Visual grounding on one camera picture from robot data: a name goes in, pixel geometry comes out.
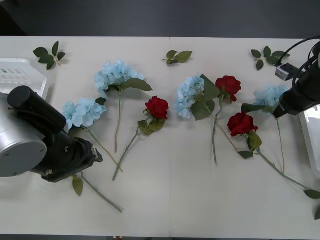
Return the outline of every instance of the leaf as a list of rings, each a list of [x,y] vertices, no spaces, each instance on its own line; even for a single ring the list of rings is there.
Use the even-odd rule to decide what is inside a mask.
[[[214,111],[214,109],[215,109],[214,101],[208,100],[205,105],[208,107],[208,109],[211,111],[211,113]],[[211,113],[208,111],[208,109],[206,108],[205,105],[200,101],[196,101],[191,106],[190,109],[191,109],[191,112],[192,112],[193,116],[195,117],[196,121],[205,119],[211,115]]]
[[[99,104],[99,105],[101,105],[101,106],[104,106],[105,105],[105,103],[106,103],[106,99],[105,98],[103,98],[103,97],[99,97],[99,98],[97,98],[96,100],[95,100],[95,102],[97,103],[97,104]]]
[[[276,58],[281,58],[283,56],[283,54],[285,54],[284,51],[275,51],[272,56],[276,57]],[[286,54],[283,58],[288,58],[290,57],[290,54]]]
[[[153,91],[151,86],[146,83],[146,81],[138,78],[131,78],[123,84],[123,90],[128,88],[140,89],[145,92]]]
[[[320,219],[320,206],[318,207],[317,211],[315,212],[314,220]]]
[[[266,46],[264,49],[263,49],[263,56],[265,58],[268,58],[271,56],[271,49],[270,47]]]
[[[41,58],[44,55],[48,55],[47,49],[44,47],[38,47],[33,51],[34,55],[36,55],[38,58]]]
[[[248,136],[249,136],[250,146],[253,149],[258,149],[262,145],[262,141],[255,131],[251,131],[248,134]]]
[[[109,88],[105,92],[110,92],[110,91],[114,91],[114,90],[117,92],[120,91],[120,89],[117,85],[110,85]]]
[[[58,60],[60,61],[60,60],[62,60],[64,57],[65,57],[65,53],[64,52],[59,52],[58,53]]]
[[[204,80],[204,101],[217,98],[220,94],[219,88],[217,88],[217,86],[205,75],[202,74],[200,78]]]
[[[275,56],[270,56],[266,59],[266,61],[271,65],[275,65],[279,61],[279,59]]]
[[[256,69],[257,69],[258,71],[260,71],[260,70],[264,67],[264,65],[265,65],[264,61],[258,60],[258,61],[256,62],[255,67],[256,67]]]
[[[173,58],[173,60],[178,60],[178,63],[184,64],[186,61],[189,60],[192,51],[182,51],[177,56]]]
[[[53,54],[53,56],[57,56],[58,49],[59,49],[59,41],[57,41],[57,42],[53,45],[53,47],[52,47],[52,54]]]
[[[149,123],[149,128],[151,129],[152,132],[159,131],[160,129],[163,128],[166,120],[164,118],[154,118],[150,123]]]
[[[46,66],[46,69],[47,70],[50,70],[54,65],[55,65],[55,61],[54,60],[52,60],[51,62],[49,62],[48,64],[47,64],[47,66]]]
[[[311,199],[320,199],[320,192],[316,190],[304,190],[305,195],[307,195]]]
[[[153,133],[153,131],[151,131],[150,129],[147,130],[149,126],[146,120],[138,121],[138,127],[141,130],[141,132],[147,136]]]
[[[249,159],[254,156],[254,154],[251,151],[238,151],[238,154],[241,155],[244,159]]]
[[[72,186],[75,193],[80,197],[84,189],[84,182],[82,181],[82,179],[80,177],[74,176],[72,180]]]
[[[261,53],[258,50],[251,50],[252,56],[254,56],[256,59],[261,58]]]
[[[250,112],[256,112],[259,110],[264,110],[266,108],[270,108],[269,106],[261,106],[261,105],[252,105],[252,104],[248,104],[248,103],[244,103],[241,106],[241,112],[246,112],[246,113],[250,113]]]
[[[177,51],[175,51],[175,50],[168,51],[168,53],[166,54],[166,58],[173,59],[174,56],[176,55],[176,53],[177,53]]]
[[[178,62],[178,60],[168,59],[168,60],[166,61],[166,64],[167,64],[167,65],[171,65],[171,64],[176,64],[177,62]]]
[[[43,55],[43,56],[39,59],[38,63],[48,64],[48,63],[50,63],[50,62],[52,62],[52,61],[54,61],[54,57],[53,57],[53,56],[51,56],[51,55]]]

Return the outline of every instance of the table surface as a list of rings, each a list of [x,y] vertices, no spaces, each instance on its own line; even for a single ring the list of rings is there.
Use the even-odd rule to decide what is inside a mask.
[[[33,50],[50,48],[56,41],[67,54],[63,65],[46,71]],[[65,102],[80,97],[99,97],[93,77],[103,64],[124,60],[146,76],[153,92],[130,89],[124,94],[119,150],[114,154],[118,120],[118,96],[111,94],[107,114],[93,131],[119,159],[136,131],[137,121],[150,97],[169,102],[165,127],[140,136],[123,162],[124,173],[115,182],[115,165],[99,147],[103,163],[86,169],[86,177],[123,214],[112,209],[86,184],[78,197],[71,179],[47,183],[39,175],[25,173],[0,178],[0,234],[92,235],[131,237],[204,237],[261,239],[319,239],[319,221],[313,213],[317,201],[274,171],[260,156],[244,160],[218,129],[218,164],[213,162],[212,119],[196,122],[180,119],[174,111],[177,87],[186,77],[205,74],[213,82],[225,75],[241,81],[237,102],[224,104],[219,123],[240,112],[242,103],[253,103],[253,91],[266,84],[284,84],[269,65],[256,71],[250,50],[269,46],[285,51],[297,39],[168,38],[168,37],[0,37],[0,57],[23,58],[49,81],[47,101],[61,111]],[[292,51],[289,61],[300,66],[314,42]],[[161,61],[169,50],[193,51],[185,64],[168,67]],[[282,161],[277,124],[272,117],[252,114],[261,150],[280,166]],[[319,187],[312,175],[298,117],[280,119],[286,159],[286,174],[311,188]],[[79,134],[94,143],[86,133]],[[239,149],[244,139],[235,137]]]

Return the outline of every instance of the rose bloom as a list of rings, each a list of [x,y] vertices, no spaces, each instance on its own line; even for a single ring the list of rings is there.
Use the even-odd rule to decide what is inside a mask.
[[[225,92],[230,94],[230,99],[235,102],[237,98],[235,94],[241,90],[241,82],[238,81],[234,76],[224,76],[223,78],[218,78],[215,82],[216,87],[222,91],[223,87]]]
[[[254,126],[254,119],[252,116],[246,114],[246,112],[240,112],[232,116],[228,122],[228,128],[231,131],[231,136],[238,134],[249,133],[252,130],[258,130],[257,126]]]
[[[146,110],[149,110],[157,119],[168,119],[167,110],[169,104],[166,100],[153,96],[146,104]]]

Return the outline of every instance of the green stem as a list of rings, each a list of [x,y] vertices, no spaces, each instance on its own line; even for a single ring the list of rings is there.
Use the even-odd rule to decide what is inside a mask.
[[[103,150],[106,151],[107,154],[109,154],[109,156],[112,158],[113,162],[118,166],[119,164],[117,163],[117,161],[114,159],[114,157],[111,155],[111,153],[104,147],[102,146],[102,144],[98,141],[98,139],[95,137],[95,135],[91,132],[91,130],[89,128],[86,128],[88,130],[88,132],[90,133],[90,135],[93,137],[93,139],[99,144],[99,146],[101,148],[103,148]]]
[[[278,125],[278,130],[279,130],[279,137],[280,137],[280,143],[281,143],[281,153],[282,153],[282,160],[283,160],[283,168],[282,168],[282,173],[285,173],[285,156],[284,156],[284,147],[282,145],[282,139],[281,139],[281,131],[280,131],[280,125],[279,125],[279,120],[276,120],[276,124]]]
[[[114,207],[115,209],[117,209],[120,213],[123,212],[123,208],[118,206],[117,204],[115,204],[113,201],[109,200],[108,198],[106,198],[105,196],[103,196],[98,189],[96,189],[84,176],[83,172],[81,172],[81,178],[90,186],[90,188],[92,188],[93,191],[96,192],[96,194],[98,194],[103,200],[105,200],[108,204],[110,204],[112,207]]]
[[[217,156],[216,156],[216,145],[215,145],[215,134],[216,134],[216,126],[218,123],[218,116],[222,111],[222,102],[224,100],[225,95],[222,94],[221,97],[219,98],[219,104],[220,104],[220,110],[218,113],[215,115],[214,119],[214,124],[213,124],[213,133],[212,133],[212,147],[213,147],[213,157],[214,157],[214,162],[217,163]]]
[[[136,139],[136,137],[139,135],[138,132],[139,132],[139,127],[136,128],[136,133],[135,133],[134,137],[132,138],[132,140],[131,140],[131,142],[129,143],[129,145],[126,146],[125,151],[124,151],[124,153],[122,154],[121,159],[120,159],[120,161],[119,161],[119,164],[118,164],[118,166],[116,167],[116,170],[115,170],[115,173],[114,173],[114,175],[113,175],[112,181],[116,180],[118,171],[119,171],[120,166],[121,166],[121,164],[122,164],[122,162],[123,162],[123,160],[124,160],[124,158],[125,158],[125,155],[126,155],[126,153],[128,152],[128,150],[129,150],[129,148],[131,147],[131,145],[132,145],[132,143],[134,142],[134,140]]]
[[[209,111],[209,113],[211,114],[211,116],[213,117],[213,119],[216,119],[215,116],[213,115],[213,113],[210,111],[210,109],[205,105],[206,109]],[[234,149],[236,150],[236,152],[238,153],[238,149],[237,147],[234,145],[234,143],[231,141],[231,139],[229,138],[228,134],[225,132],[225,130],[220,126],[220,124],[217,122],[216,123],[218,125],[218,127],[220,128],[220,130],[223,132],[223,134],[225,135],[226,139],[228,139],[228,141],[231,143],[231,145],[234,147]]]
[[[258,152],[258,154],[259,154],[264,160],[266,160],[266,162],[267,162],[271,167],[273,167],[273,169],[276,170],[282,177],[290,180],[291,182],[299,185],[300,187],[303,187],[304,189],[307,189],[306,186],[302,185],[301,183],[299,183],[299,182],[293,180],[292,178],[286,176],[285,174],[283,174],[283,172],[280,171],[280,170],[276,167],[276,165],[275,165],[274,163],[270,162],[270,161],[268,160],[268,158],[267,158],[265,155],[262,154],[262,152],[260,151],[260,148],[257,149],[257,152]]]
[[[118,117],[118,125],[116,126],[116,131],[115,131],[115,149],[114,149],[115,153],[117,153],[117,150],[118,150],[118,133],[119,133],[119,127],[120,127],[120,121],[121,121],[121,97],[122,97],[122,92],[119,93],[119,117]]]

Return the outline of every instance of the cable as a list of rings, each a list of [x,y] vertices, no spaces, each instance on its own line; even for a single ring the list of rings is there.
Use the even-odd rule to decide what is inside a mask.
[[[276,67],[280,66],[282,59],[284,59],[284,57],[285,57],[292,49],[294,49],[295,47],[299,46],[300,44],[303,44],[303,43],[305,43],[305,42],[307,42],[307,41],[309,41],[309,40],[313,40],[313,39],[320,39],[320,35],[306,38],[306,39],[304,39],[304,40],[296,43],[296,44],[293,45],[292,47],[290,47],[290,48],[280,57],[280,59],[278,60],[278,62],[275,64],[275,66],[276,66]]]

